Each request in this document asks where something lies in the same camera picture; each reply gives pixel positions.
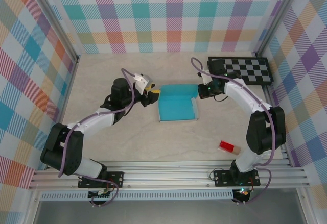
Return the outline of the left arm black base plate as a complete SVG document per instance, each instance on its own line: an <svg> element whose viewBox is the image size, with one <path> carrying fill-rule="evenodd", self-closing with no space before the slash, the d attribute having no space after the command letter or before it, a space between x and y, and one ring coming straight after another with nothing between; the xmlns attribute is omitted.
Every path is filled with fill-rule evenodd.
<svg viewBox="0 0 327 224"><path fill-rule="evenodd" d="M79 177L78 188L112 188L114 182L119 188L123 186L124 172L104 171L97 178Z"/></svg>

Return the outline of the red block with wooden end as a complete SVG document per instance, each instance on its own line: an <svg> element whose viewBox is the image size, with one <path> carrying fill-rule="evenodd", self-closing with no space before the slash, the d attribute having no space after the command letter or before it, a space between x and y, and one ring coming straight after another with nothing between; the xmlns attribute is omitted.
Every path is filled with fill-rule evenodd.
<svg viewBox="0 0 327 224"><path fill-rule="evenodd" d="M234 155L238 155L241 152L241 148L239 146L230 144L225 141L221 141L219 144L219 149L224 150L226 152L232 153Z"/></svg>

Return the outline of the aluminium corner post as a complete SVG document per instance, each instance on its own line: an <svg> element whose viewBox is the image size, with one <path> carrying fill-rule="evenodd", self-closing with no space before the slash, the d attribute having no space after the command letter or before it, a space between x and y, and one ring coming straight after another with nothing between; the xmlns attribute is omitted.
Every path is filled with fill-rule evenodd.
<svg viewBox="0 0 327 224"><path fill-rule="evenodd" d="M261 57L294 0L271 0L250 46L252 55Z"/></svg>
<svg viewBox="0 0 327 224"><path fill-rule="evenodd" d="M79 62L79 55L74 50L73 45L69 41L59 19L57 18L51 4L48 2L48 0L37 0L39 3L42 11L44 12L44 15L48 19L50 25L54 28L56 34L58 35L58 38L61 40L63 46L67 50L69 56L74 60L75 63Z"/></svg>

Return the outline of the long aluminium rail frame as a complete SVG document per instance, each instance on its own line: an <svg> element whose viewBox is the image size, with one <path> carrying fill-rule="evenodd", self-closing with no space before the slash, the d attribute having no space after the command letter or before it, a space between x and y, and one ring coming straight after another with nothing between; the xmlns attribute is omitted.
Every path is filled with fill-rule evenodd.
<svg viewBox="0 0 327 224"><path fill-rule="evenodd" d="M212 170L229 169L231 161L153 161L153 162L105 162L108 170L124 172L124 190L159 189L213 189ZM260 188L306 188L309 178L303 168L291 167L287 159L273 160L259 171ZM57 170L49 168L34 173L30 190L76 190L77 176L58 177Z"/></svg>

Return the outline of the teal and white paper box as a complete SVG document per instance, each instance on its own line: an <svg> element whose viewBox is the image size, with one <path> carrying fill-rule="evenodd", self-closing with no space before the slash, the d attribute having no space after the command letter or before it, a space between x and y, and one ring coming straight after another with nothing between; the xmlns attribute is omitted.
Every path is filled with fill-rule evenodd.
<svg viewBox="0 0 327 224"><path fill-rule="evenodd" d="M159 121L198 120L198 85L164 85L158 100Z"/></svg>

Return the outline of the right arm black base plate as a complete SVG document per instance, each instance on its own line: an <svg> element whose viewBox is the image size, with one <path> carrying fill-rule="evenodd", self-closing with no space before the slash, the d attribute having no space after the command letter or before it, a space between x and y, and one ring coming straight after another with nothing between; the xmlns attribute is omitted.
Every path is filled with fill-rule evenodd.
<svg viewBox="0 0 327 224"><path fill-rule="evenodd" d="M230 170L215 170L214 182L216 187L252 187L261 185L257 170L246 173L231 173Z"/></svg>

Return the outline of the black grey chessboard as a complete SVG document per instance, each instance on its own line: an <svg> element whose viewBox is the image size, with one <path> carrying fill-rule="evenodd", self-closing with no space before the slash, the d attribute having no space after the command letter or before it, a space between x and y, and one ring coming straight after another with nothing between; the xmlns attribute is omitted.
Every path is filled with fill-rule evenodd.
<svg viewBox="0 0 327 224"><path fill-rule="evenodd" d="M235 72L246 85L268 86L273 82L267 58L209 57L207 66L215 75Z"/></svg>

